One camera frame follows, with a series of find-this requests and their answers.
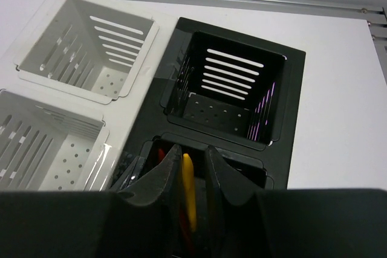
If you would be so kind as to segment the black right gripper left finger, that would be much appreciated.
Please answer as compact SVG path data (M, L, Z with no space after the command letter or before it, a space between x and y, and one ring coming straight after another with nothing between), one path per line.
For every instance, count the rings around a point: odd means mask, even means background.
M130 257L171 257L178 236L181 146L135 183L119 191L128 204Z

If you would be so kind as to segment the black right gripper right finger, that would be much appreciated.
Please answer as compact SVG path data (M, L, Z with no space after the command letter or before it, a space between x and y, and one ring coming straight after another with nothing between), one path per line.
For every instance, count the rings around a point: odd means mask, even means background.
M204 153L212 257L248 257L259 236L255 190L213 146Z

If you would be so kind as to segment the yellow pencil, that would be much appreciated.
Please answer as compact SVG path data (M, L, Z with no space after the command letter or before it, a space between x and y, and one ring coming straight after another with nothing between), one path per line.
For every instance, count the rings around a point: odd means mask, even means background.
M184 188L186 214L191 232L195 232L197 230L197 207L193 166L190 155L188 153L184 153L182 159L182 182Z

